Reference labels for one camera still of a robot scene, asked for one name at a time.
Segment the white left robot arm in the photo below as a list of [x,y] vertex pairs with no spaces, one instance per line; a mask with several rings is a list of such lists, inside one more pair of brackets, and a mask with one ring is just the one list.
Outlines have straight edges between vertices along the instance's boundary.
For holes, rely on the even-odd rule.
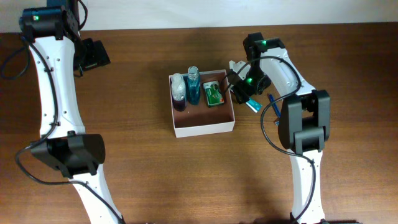
[[80,116],[75,72],[110,63],[101,41],[82,39],[82,1],[47,1],[24,9],[22,38],[34,58],[41,102],[40,139],[25,148],[59,171],[60,185],[73,185],[92,223],[124,223],[111,198],[103,170],[105,146],[100,134],[88,134]]

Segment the green soap box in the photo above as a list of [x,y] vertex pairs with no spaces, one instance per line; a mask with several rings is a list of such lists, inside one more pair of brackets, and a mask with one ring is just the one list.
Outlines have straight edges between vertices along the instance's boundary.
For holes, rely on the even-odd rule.
[[225,99],[220,91],[220,83],[217,80],[203,83],[208,107],[223,105]]

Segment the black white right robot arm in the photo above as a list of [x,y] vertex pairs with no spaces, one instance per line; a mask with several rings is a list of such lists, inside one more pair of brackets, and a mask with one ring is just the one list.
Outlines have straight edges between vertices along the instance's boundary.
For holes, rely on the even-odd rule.
[[247,103],[274,85],[282,103],[278,124],[279,152],[290,157],[294,203],[291,223],[325,223],[320,196],[320,163],[330,136],[330,96],[317,90],[299,73],[279,38],[264,39],[260,32],[243,40],[246,62],[230,62],[233,78],[227,89],[238,103]]

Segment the teal mouthwash bottle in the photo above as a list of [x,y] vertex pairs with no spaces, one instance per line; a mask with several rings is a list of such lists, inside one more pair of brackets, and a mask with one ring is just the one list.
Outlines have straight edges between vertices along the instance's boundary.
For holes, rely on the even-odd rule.
[[196,66],[188,68],[187,83],[190,103],[197,105],[200,100],[200,72]]

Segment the blue disposable razor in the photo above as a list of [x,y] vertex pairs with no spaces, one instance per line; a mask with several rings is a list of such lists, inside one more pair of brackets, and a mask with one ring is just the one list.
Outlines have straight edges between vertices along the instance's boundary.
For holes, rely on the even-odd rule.
[[268,96],[269,101],[272,103],[272,108],[274,110],[275,115],[277,116],[276,120],[274,121],[274,124],[278,126],[279,125],[280,116],[281,116],[280,110],[279,110],[277,104],[274,103],[275,99],[274,99],[273,95],[272,94],[268,94],[267,96]]

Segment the green white toothpaste tube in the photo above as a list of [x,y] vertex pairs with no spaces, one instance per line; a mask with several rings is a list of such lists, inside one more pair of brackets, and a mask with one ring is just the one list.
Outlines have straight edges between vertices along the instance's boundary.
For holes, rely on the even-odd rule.
[[261,108],[262,108],[262,105],[260,103],[258,103],[257,101],[255,101],[254,99],[252,99],[252,98],[250,98],[246,102],[246,105],[248,107],[250,107],[250,109],[252,109],[253,112],[255,112],[255,113],[258,113],[261,110]]

